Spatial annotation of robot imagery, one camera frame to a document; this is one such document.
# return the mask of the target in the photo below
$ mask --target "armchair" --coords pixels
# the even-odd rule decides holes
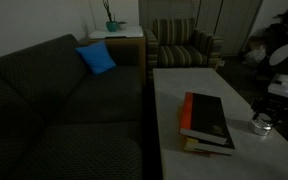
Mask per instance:
[[[223,43],[221,37],[195,29],[195,19],[155,19],[145,29],[146,79],[153,85],[153,68],[217,68]]]

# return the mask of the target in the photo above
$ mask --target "side table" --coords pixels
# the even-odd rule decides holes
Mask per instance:
[[[126,27],[126,29],[117,32],[108,32],[106,29],[102,29],[91,33],[89,38],[89,44],[104,40],[108,45],[138,46],[142,86],[146,85],[146,38],[143,35],[142,27]]]

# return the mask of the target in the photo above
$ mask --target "black book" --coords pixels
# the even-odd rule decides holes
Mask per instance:
[[[186,92],[179,133],[224,145],[229,131],[221,98]]]

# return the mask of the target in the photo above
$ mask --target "sofa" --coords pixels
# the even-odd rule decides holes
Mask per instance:
[[[108,46],[116,67],[94,74],[84,46],[66,34],[0,57],[0,179],[142,178],[137,47]]]

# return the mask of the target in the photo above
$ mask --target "armchair cushion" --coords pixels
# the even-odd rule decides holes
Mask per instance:
[[[206,65],[205,58],[193,46],[161,46],[157,67],[196,67]]]
[[[160,46],[190,44],[194,34],[193,18],[155,19],[153,33]]]

